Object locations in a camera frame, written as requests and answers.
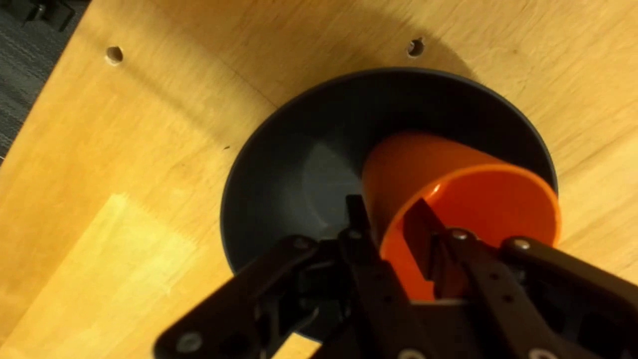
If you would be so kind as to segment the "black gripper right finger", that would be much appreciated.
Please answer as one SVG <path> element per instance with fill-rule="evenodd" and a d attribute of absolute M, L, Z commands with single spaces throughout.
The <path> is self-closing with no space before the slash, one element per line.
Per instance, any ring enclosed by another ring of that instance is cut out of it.
<path fill-rule="evenodd" d="M 492 247 L 418 199 L 404 241 L 436 301 L 470 305 L 514 359 L 638 359 L 638 287 L 532 237 Z"/>

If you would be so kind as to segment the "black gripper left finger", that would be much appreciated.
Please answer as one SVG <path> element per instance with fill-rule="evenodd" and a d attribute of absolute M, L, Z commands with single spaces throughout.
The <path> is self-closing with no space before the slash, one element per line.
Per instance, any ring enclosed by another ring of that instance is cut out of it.
<path fill-rule="evenodd" d="M 400 283 L 380 259 L 362 199 L 332 239 L 290 235 L 169 325 L 155 359 L 270 359 L 294 331 L 320 347 L 310 359 L 432 359 Z"/>

